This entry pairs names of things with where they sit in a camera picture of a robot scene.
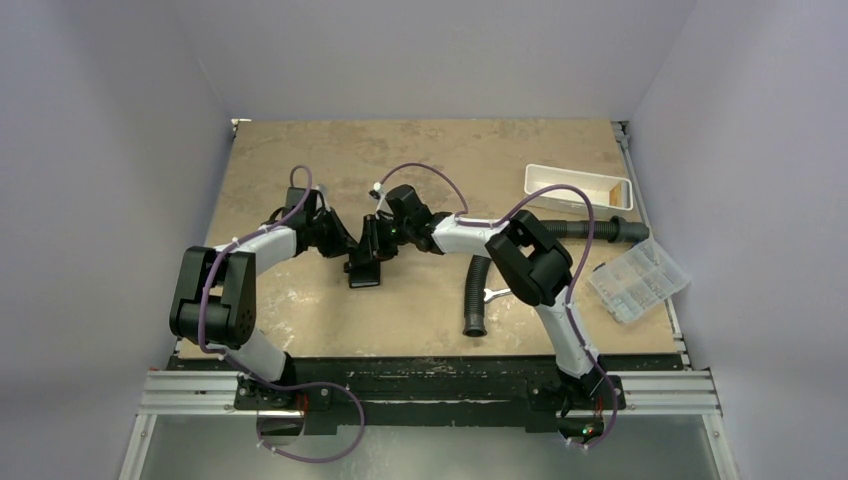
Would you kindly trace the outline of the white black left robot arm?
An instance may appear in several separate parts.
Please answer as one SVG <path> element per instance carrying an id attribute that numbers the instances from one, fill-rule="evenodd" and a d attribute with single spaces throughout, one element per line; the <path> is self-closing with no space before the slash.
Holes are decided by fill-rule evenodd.
<path id="1" fill-rule="evenodd" d="M 226 245 L 185 251 L 170 330 L 261 381 L 259 395 L 272 408 L 287 408 L 298 395 L 296 368 L 291 355 L 274 346 L 257 325 L 257 279 L 310 248 L 335 258 L 355 247 L 328 206 L 323 187 L 291 187 L 285 205 L 255 232 Z"/>

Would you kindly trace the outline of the black leather card holder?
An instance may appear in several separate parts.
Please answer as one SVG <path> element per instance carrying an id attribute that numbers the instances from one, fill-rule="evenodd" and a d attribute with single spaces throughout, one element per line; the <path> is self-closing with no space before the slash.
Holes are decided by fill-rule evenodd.
<path id="1" fill-rule="evenodd" d="M 379 259 L 356 259 L 350 255 L 344 263 L 343 270 L 347 275 L 348 286 L 351 289 L 377 287 L 381 284 L 381 262 Z"/>

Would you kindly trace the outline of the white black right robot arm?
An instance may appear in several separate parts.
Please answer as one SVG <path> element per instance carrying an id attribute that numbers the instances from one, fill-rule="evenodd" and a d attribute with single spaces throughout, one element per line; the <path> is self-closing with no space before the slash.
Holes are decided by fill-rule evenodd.
<path id="1" fill-rule="evenodd" d="M 424 253 L 487 258 L 512 295 L 533 307 L 542 321 L 554 348 L 564 399 L 584 407 L 599 396 L 604 373 L 573 305 L 581 269 L 522 203 L 497 220 L 465 219 L 457 213 L 432 212 L 407 184 L 383 195 L 381 202 L 383 210 L 364 217 L 360 240 L 344 266 L 350 287 L 379 285 L 382 262 L 406 244 Z"/>

